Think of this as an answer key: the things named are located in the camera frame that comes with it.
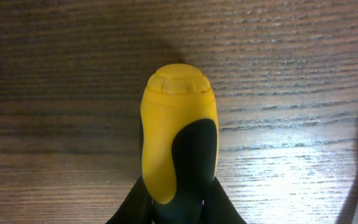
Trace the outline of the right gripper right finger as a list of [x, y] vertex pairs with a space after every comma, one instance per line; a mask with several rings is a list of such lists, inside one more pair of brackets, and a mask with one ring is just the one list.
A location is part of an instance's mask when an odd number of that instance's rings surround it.
[[246, 224], [216, 177], [208, 187], [204, 198], [203, 223]]

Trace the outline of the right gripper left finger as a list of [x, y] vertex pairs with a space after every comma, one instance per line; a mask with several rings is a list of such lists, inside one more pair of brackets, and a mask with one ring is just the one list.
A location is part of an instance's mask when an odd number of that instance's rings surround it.
[[140, 176], [106, 224], [151, 224], [151, 208], [151, 196], [145, 187], [142, 176]]

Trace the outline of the yellow black screwdriver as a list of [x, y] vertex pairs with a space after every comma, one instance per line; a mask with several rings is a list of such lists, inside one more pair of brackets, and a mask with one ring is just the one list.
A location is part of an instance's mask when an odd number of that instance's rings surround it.
[[142, 177], [155, 223], [199, 223], [218, 160], [216, 99], [198, 68], [174, 63], [148, 80], [140, 106]]

